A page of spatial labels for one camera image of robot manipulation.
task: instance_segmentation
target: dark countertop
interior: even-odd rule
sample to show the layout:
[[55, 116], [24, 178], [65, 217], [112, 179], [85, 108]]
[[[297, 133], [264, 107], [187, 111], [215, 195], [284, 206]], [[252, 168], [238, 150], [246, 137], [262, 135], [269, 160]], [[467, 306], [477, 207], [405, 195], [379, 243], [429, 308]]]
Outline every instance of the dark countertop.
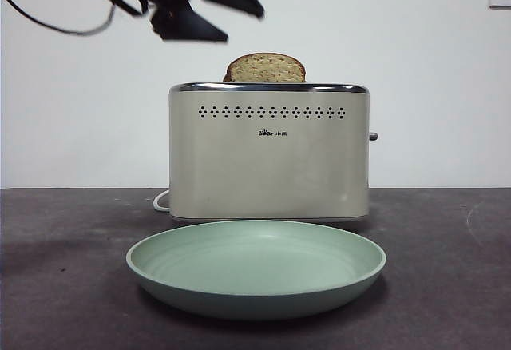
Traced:
[[178, 226], [159, 189], [2, 190], [2, 348], [511, 348], [511, 189], [372, 189], [357, 233], [387, 254], [357, 300], [244, 323], [154, 300], [128, 248]]

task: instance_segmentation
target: white toaster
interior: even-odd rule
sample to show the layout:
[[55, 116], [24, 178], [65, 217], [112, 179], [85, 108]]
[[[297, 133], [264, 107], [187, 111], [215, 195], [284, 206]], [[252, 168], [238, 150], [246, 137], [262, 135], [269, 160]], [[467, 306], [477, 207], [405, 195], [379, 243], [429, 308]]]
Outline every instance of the white toaster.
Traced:
[[180, 220], [368, 214], [369, 92], [355, 85], [188, 83], [170, 105], [169, 212]]

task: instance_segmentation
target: green plate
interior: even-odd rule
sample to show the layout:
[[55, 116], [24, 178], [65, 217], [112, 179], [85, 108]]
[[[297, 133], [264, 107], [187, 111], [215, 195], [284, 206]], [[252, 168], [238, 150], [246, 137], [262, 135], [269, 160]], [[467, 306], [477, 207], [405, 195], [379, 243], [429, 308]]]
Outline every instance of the green plate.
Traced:
[[337, 308], [373, 284], [385, 253], [364, 237], [291, 221], [224, 221], [145, 238], [126, 254], [142, 288], [188, 312], [281, 320]]

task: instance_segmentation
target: bread slice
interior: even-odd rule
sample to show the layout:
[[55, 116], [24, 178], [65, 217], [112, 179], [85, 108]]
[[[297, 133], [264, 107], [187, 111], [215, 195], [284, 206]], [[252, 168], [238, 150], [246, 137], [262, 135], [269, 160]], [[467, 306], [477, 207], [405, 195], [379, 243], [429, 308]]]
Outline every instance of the bread slice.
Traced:
[[229, 64], [224, 82], [305, 82], [305, 67], [286, 54], [246, 54]]

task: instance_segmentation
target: black cable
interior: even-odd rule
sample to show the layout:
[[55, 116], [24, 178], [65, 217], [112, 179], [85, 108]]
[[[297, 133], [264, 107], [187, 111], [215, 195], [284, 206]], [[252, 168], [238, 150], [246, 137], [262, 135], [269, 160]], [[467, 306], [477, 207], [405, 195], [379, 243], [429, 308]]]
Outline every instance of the black cable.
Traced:
[[28, 18], [30, 21], [32, 22], [35, 22], [36, 24], [40, 25], [40, 26], [44, 26], [45, 28], [49, 28], [51, 30], [56, 30], [57, 32], [61, 32], [61, 33], [64, 33], [64, 34], [72, 34], [74, 36], [93, 36], [94, 34], [98, 34], [100, 32], [102, 32], [103, 30], [105, 30], [106, 28], [109, 27], [109, 25], [112, 23], [112, 19], [113, 19], [113, 14], [115, 12], [115, 4], [112, 4], [112, 6], [110, 7], [110, 11], [109, 11], [109, 16], [107, 17], [106, 21], [103, 22], [101, 25], [91, 29], [91, 30], [67, 30], [67, 29], [62, 29], [62, 28], [59, 28], [58, 26], [53, 26], [53, 25], [50, 25], [50, 24], [46, 24], [42, 21], [39, 21], [37, 20], [36, 18], [30, 16], [28, 13], [26, 13], [22, 8], [20, 8], [18, 5], [16, 5], [16, 3], [14, 3], [13, 0], [7, 0], [7, 2], [13, 7], [15, 8], [15, 10], [17, 12], [19, 12], [19, 14], [21, 14], [22, 16]]

